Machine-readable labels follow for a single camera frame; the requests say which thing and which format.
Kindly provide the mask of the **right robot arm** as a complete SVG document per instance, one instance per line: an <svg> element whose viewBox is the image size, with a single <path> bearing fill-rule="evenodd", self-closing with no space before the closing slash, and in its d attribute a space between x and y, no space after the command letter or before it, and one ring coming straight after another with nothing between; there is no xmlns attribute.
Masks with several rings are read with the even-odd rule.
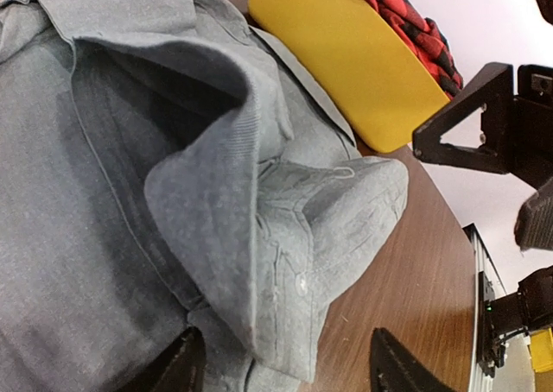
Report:
<svg viewBox="0 0 553 392"><path fill-rule="evenodd" d="M478 148L441 141L482 107L485 137ZM412 134L413 153L423 162L513 174L535 188L520 207L514 237L522 250L552 248L552 70L538 65L485 64L449 104ZM476 363L488 376L505 363L505 344L519 334L552 326L552 269L525 277L517 292L496 300L477 274Z"/></svg>

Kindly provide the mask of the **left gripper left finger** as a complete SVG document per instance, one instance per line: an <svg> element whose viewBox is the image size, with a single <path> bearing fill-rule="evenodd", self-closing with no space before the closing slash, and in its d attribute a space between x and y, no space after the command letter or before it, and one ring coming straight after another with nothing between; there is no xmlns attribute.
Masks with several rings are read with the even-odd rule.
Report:
<svg viewBox="0 0 553 392"><path fill-rule="evenodd" d="M146 391L202 391L206 364L204 338L191 326L150 365Z"/></svg>

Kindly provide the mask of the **grey long sleeve shirt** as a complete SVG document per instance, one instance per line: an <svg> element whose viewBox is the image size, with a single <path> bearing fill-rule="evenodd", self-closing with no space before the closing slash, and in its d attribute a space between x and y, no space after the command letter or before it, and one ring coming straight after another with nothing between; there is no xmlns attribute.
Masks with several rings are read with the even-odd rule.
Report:
<svg viewBox="0 0 553 392"><path fill-rule="evenodd" d="M1 388L294 391L407 190L228 0L1 0Z"/></svg>

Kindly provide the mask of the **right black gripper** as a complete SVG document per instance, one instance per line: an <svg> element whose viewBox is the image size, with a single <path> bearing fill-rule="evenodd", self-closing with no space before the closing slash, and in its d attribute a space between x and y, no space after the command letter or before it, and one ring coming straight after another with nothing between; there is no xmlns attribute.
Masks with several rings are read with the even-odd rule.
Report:
<svg viewBox="0 0 553 392"><path fill-rule="evenodd" d="M508 172L538 189L552 178L552 69L492 62L413 131L424 163Z"/></svg>

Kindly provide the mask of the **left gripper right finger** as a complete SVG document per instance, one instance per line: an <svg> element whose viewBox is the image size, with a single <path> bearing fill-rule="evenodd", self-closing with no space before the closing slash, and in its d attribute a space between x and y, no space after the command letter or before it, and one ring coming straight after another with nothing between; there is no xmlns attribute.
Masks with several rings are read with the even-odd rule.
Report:
<svg viewBox="0 0 553 392"><path fill-rule="evenodd" d="M383 327L372 332L370 382L372 392L454 392Z"/></svg>

